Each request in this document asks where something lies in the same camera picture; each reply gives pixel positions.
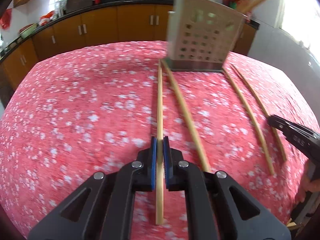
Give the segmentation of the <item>person's right hand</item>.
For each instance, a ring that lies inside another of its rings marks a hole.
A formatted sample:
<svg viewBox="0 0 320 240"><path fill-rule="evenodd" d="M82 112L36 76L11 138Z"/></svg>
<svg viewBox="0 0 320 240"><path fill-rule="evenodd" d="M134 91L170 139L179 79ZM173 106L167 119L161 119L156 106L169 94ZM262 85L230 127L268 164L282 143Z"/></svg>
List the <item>person's right hand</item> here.
<svg viewBox="0 0 320 240"><path fill-rule="evenodd" d="M306 193L308 191L314 193L319 192L320 190L320 182L319 179L311 181L308 177L308 170L311 162L310 160L306 161L304 164L304 172L300 180L300 185L295 196L295 203L303 203L306 198Z"/></svg>

